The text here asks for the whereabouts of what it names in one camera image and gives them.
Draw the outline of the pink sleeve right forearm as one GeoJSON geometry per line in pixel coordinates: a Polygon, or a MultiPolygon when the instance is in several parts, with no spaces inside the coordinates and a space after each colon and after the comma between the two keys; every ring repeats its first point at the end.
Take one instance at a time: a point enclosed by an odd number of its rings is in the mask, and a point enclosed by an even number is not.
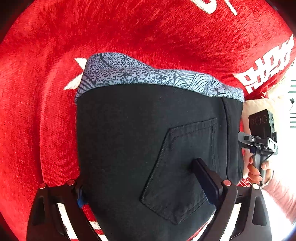
{"type": "Polygon", "coordinates": [[[295,223],[295,192],[289,190],[279,180],[272,169],[266,171],[266,182],[263,189],[274,199],[275,203],[281,208],[286,218],[295,223]]]}

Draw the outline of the person's right hand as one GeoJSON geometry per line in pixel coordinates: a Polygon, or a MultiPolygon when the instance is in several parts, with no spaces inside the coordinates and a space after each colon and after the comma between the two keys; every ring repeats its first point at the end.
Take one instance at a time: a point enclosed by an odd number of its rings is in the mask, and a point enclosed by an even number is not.
{"type": "Polygon", "coordinates": [[[269,166],[269,161],[265,161],[261,165],[261,169],[265,171],[264,177],[260,174],[260,170],[253,165],[253,159],[251,157],[249,158],[249,164],[247,168],[248,168],[247,180],[251,184],[255,183],[260,186],[266,185],[267,182],[272,178],[273,170],[269,166]]]}

